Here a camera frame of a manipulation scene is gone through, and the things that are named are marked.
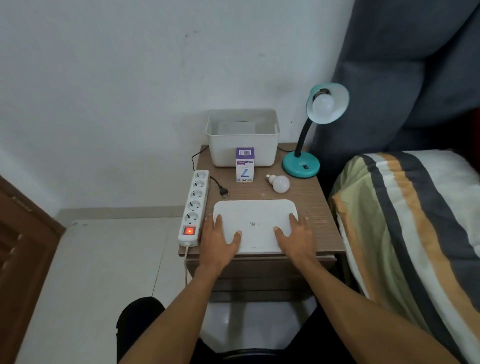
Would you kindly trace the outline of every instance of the striped bedsheet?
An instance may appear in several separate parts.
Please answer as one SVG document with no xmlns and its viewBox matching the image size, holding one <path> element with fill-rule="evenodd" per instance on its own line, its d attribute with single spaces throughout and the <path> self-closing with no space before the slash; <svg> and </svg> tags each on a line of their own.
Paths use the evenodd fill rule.
<svg viewBox="0 0 480 364">
<path fill-rule="evenodd" d="M 480 181 L 459 155 L 364 154 L 332 191 L 363 293 L 480 363 Z"/>
</svg>

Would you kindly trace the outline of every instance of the nightstand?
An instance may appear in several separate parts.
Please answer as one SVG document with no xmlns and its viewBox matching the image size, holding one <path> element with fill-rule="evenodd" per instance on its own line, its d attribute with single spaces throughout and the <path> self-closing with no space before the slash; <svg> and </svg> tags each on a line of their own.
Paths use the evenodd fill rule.
<svg viewBox="0 0 480 364">
<path fill-rule="evenodd" d="M 279 147 L 293 150 L 295 144 L 279 144 Z M 285 154 L 278 149 L 275 163 L 271 167 L 255 167 L 253 182 L 236 182 L 235 168 L 215 167 L 210 149 L 200 154 L 197 169 L 209 170 L 210 175 L 229 190 L 230 196 L 227 195 L 226 199 L 293 201 L 297 211 L 308 217 L 317 244 L 317 258 L 329 269 L 336 262 L 335 255 L 345 254 L 345 247 L 317 178 L 304 180 L 289 176 L 290 189 L 284 194 L 276 193 L 265 179 L 267 174 L 286 175 L 282 170 Z M 214 205 L 222 200 L 225 199 L 218 193 L 217 185 L 211 181 L 205 215 L 212 214 Z M 185 248 L 180 247 L 179 255 L 184 254 Z M 187 256 L 187 268 L 192 276 L 198 264 L 198 247 L 191 248 Z M 210 301 L 298 301 L 311 294 L 307 282 L 285 255 L 238 254 L 216 282 Z"/>
</svg>

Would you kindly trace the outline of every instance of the white floor tile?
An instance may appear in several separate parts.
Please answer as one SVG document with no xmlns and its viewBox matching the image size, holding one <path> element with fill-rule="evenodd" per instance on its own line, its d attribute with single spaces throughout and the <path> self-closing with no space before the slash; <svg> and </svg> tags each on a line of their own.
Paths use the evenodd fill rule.
<svg viewBox="0 0 480 364">
<path fill-rule="evenodd" d="M 62 238 L 18 364 L 114 363 L 122 310 L 153 292 L 172 219 L 79 221 Z"/>
<path fill-rule="evenodd" d="M 165 307 L 185 286 L 183 258 L 178 256 L 179 226 L 180 218 L 171 227 L 154 291 L 154 297 Z M 315 308 L 313 297 L 304 303 L 210 303 L 200 336 L 216 352 L 282 349 Z"/>
</svg>

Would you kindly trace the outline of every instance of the led bulb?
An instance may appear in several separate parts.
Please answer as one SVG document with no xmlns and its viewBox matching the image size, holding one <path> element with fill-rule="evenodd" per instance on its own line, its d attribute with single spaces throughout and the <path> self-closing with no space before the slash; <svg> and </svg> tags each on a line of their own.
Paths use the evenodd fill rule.
<svg viewBox="0 0 480 364">
<path fill-rule="evenodd" d="M 327 94 L 318 95 L 313 102 L 312 108 L 315 115 L 321 118 L 328 118 L 332 115 L 335 107 L 333 97 Z"/>
<path fill-rule="evenodd" d="M 267 181 L 273 186 L 275 192 L 282 194 L 290 188 L 290 180 L 286 176 L 267 175 Z"/>
</svg>

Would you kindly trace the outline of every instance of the power strip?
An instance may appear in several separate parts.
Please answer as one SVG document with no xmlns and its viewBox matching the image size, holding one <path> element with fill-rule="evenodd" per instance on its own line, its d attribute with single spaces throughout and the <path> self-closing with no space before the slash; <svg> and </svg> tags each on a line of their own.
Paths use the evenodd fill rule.
<svg viewBox="0 0 480 364">
<path fill-rule="evenodd" d="M 205 206 L 210 186 L 210 172 L 196 170 L 193 172 L 192 183 L 188 192 L 187 204 L 183 212 L 179 231 L 181 246 L 198 246 L 198 235 L 205 215 Z"/>
</svg>

